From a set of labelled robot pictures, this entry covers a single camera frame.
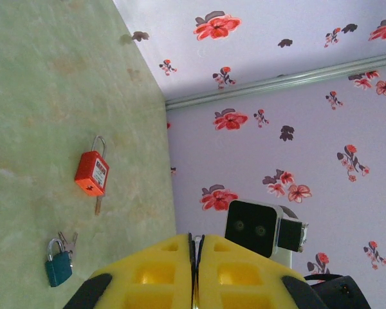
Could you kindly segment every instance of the wall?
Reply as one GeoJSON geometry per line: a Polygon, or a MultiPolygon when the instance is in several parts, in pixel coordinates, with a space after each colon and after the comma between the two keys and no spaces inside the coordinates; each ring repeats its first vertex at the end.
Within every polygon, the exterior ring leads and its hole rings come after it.
{"type": "Polygon", "coordinates": [[[178,232],[223,235],[234,198],[287,206],[309,223],[294,268],[351,275],[386,308],[386,68],[168,121],[178,232]]]}
{"type": "Polygon", "coordinates": [[[386,0],[113,1],[168,100],[386,54],[386,0]]]}
{"type": "Polygon", "coordinates": [[[174,233],[164,99],[113,2],[0,1],[0,308],[62,308],[93,271],[174,233]],[[99,217],[73,181],[96,134],[111,167],[99,217]],[[78,250],[50,288],[59,230],[78,250]]]}

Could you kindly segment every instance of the marble floor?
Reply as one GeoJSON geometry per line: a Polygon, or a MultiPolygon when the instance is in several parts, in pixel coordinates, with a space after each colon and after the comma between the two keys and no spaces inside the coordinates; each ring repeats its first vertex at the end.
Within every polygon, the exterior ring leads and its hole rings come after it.
{"type": "Polygon", "coordinates": [[[0,1],[0,308],[62,308],[93,271],[176,233],[162,94],[112,0],[0,1]],[[73,181],[95,135],[107,195],[73,181]],[[49,240],[78,232],[50,288],[49,240]]]}

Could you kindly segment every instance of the metal shackle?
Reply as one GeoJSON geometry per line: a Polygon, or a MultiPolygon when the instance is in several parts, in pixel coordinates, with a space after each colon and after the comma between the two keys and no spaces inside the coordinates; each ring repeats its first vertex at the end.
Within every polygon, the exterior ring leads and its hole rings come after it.
{"type": "Polygon", "coordinates": [[[57,243],[60,249],[60,253],[64,252],[64,245],[61,239],[59,238],[53,238],[50,242],[49,245],[47,246],[47,259],[51,262],[53,261],[53,245],[54,243],[57,243]]]}
{"type": "Polygon", "coordinates": [[[102,158],[104,159],[104,158],[106,157],[106,149],[107,149],[107,146],[106,146],[106,141],[104,140],[104,138],[103,138],[101,135],[97,135],[97,136],[95,137],[95,140],[93,141],[93,145],[91,146],[91,150],[92,150],[92,151],[96,150],[97,140],[101,140],[102,143],[103,143],[103,154],[102,154],[102,158]]]}

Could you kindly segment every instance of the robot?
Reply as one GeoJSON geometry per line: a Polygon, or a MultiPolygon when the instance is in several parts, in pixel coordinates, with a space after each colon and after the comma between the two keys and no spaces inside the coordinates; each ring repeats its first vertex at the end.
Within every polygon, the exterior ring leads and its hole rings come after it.
{"type": "Polygon", "coordinates": [[[370,309],[351,277],[328,275],[311,286],[307,279],[320,278],[305,278],[246,248],[249,242],[240,244],[239,233],[249,227],[267,239],[263,254],[274,254],[280,235],[295,232],[300,250],[303,225],[291,222],[282,230],[282,223],[278,207],[233,201],[227,237],[202,235],[196,246],[190,233],[181,234],[139,251],[93,273],[64,309],[370,309]]]}

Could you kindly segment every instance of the label on padlock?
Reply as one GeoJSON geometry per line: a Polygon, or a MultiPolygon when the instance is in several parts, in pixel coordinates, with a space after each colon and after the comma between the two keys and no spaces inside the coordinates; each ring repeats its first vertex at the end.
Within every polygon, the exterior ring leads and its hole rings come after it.
{"type": "Polygon", "coordinates": [[[106,180],[106,167],[99,159],[96,159],[95,168],[93,169],[93,178],[97,181],[99,186],[104,187],[106,180]]]}

